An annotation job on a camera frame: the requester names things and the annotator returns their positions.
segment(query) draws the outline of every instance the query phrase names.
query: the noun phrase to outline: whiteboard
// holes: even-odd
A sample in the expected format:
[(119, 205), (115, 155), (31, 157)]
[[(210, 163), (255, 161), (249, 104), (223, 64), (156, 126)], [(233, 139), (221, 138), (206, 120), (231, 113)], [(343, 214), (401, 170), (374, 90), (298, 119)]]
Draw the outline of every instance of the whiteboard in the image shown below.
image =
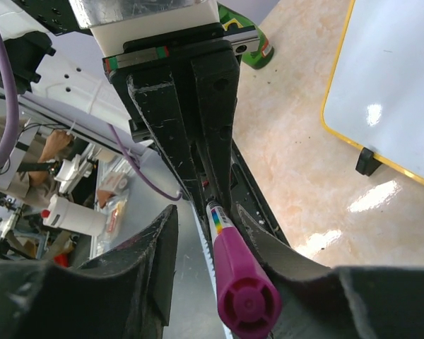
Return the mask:
[(424, 184), (424, 1), (352, 5), (323, 122)]

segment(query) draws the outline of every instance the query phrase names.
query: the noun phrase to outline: magenta marker cap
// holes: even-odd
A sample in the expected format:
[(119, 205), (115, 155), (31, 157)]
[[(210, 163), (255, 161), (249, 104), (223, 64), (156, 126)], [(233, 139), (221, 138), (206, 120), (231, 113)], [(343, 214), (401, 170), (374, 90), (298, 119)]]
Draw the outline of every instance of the magenta marker cap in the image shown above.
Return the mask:
[(265, 339), (281, 313), (278, 290), (223, 209), (211, 203), (208, 214), (215, 239), (218, 314), (242, 339)]

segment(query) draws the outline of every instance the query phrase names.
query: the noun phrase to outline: green bottle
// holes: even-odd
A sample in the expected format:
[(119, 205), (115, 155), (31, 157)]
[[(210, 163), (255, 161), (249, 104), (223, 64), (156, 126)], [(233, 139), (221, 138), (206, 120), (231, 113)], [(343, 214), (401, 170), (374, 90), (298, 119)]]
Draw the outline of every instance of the green bottle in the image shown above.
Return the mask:
[(250, 19), (245, 18), (242, 14), (230, 10), (222, 4), (218, 4), (218, 12), (220, 14), (220, 22), (225, 30), (228, 30), (229, 26), (232, 24), (236, 24), (240, 28), (248, 26), (256, 27), (259, 33), (259, 39), (261, 40), (259, 49), (257, 52), (244, 53), (242, 55), (242, 61), (253, 69), (261, 69), (265, 67), (270, 60), (272, 60), (273, 55), (275, 54), (275, 49), (272, 47), (265, 34)]

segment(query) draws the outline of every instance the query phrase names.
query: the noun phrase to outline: plastic bag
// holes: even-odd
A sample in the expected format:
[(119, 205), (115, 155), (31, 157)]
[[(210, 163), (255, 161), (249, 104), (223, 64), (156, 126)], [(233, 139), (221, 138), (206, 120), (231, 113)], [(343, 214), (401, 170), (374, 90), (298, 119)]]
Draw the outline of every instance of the plastic bag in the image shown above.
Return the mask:
[(111, 198), (103, 208), (102, 212), (107, 215), (107, 222), (104, 231), (98, 237), (97, 256), (113, 248), (112, 244), (119, 234), (128, 198), (129, 190), (127, 189), (119, 196)]

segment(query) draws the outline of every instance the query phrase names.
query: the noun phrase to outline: bottle label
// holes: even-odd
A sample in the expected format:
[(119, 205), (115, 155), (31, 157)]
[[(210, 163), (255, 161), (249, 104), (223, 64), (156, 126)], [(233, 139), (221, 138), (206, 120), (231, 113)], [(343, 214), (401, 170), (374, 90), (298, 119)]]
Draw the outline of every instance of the bottle label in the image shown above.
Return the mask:
[(232, 221), (227, 217), (223, 208), (215, 202), (208, 204), (207, 216), (211, 229), (212, 244), (225, 228), (234, 227)]
[(238, 26), (238, 28), (243, 28), (243, 25), (239, 21), (237, 21), (237, 19), (235, 18), (232, 18), (227, 23), (224, 23), (223, 28), (225, 28), (225, 30), (228, 30), (229, 26), (231, 26), (233, 23), (235, 23)]
[(269, 40), (267, 40), (264, 46), (262, 47), (262, 56), (266, 58), (270, 54), (272, 49), (273, 47), (271, 46)]

